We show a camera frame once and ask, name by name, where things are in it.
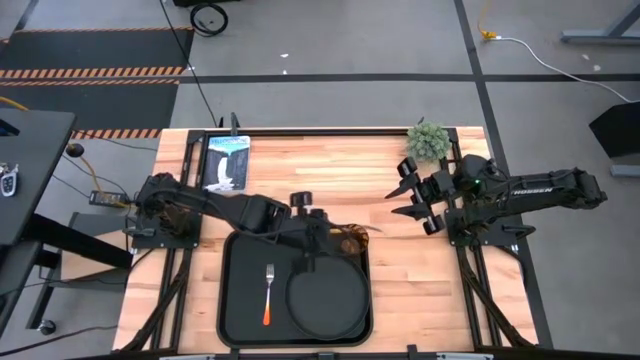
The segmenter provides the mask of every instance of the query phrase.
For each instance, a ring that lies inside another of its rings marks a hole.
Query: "floor tape line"
[[[175,30],[193,30],[191,26],[174,27]],[[171,30],[170,27],[151,27],[151,28],[106,28],[106,29],[26,29],[17,30],[14,33],[59,33],[59,32],[114,32],[114,31],[166,31]]]
[[[93,129],[73,131],[71,138],[84,139],[157,139],[162,129]]]
[[[135,80],[69,80],[69,81],[0,81],[0,87],[22,86],[95,86],[95,85],[179,85],[175,79],[135,79]]]
[[[182,66],[148,66],[87,69],[0,69],[0,79],[64,79],[102,78],[120,76],[176,76],[182,74]]]

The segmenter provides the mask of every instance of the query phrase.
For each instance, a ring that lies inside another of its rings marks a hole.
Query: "black desk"
[[[69,141],[75,115],[0,109],[0,119],[20,131],[18,136],[0,137],[0,162],[19,164],[16,194],[0,196],[1,336],[33,265],[55,268],[60,261],[60,255],[43,250],[43,244],[124,269],[130,268],[132,255],[34,214]]]

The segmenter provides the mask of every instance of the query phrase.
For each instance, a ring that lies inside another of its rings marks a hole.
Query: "wooden table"
[[[457,131],[463,156],[490,156],[481,127],[459,127]],[[187,129],[163,131],[154,174],[169,172],[179,178],[187,133]],[[409,195],[384,199],[398,185],[396,166],[405,156],[404,136],[252,138],[247,194],[264,194],[288,203],[290,193],[312,191],[314,206],[325,209],[333,222],[368,224],[383,231],[370,232],[373,332],[362,345],[335,351],[406,352],[407,344],[416,344],[419,351],[473,349],[457,258],[446,232],[426,236],[420,222],[392,214],[392,209],[409,204]],[[426,177],[435,170],[435,164],[424,165],[420,175]],[[434,207],[437,212],[444,209],[444,204]],[[203,220],[201,244],[191,263],[181,354],[229,352],[216,334],[216,316],[222,249],[230,231],[221,220]],[[129,277],[114,348],[128,343],[156,306],[165,252],[154,251]],[[491,247],[485,248],[484,255],[495,302],[520,333],[535,343],[517,261]],[[483,339],[488,344],[483,307],[477,299],[476,304]],[[170,309],[165,317],[161,347],[169,344],[172,313]],[[241,352],[317,351],[305,348]]]

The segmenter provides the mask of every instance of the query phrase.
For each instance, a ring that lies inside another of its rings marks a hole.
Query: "small succulent plant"
[[[407,131],[407,153],[418,162],[440,160],[447,156],[451,146],[449,134],[442,126],[423,123],[423,120]]]

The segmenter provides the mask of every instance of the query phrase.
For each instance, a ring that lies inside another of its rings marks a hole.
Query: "caster wheel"
[[[38,326],[38,331],[45,336],[51,335],[56,332],[56,324],[51,320],[42,320],[40,326]]]

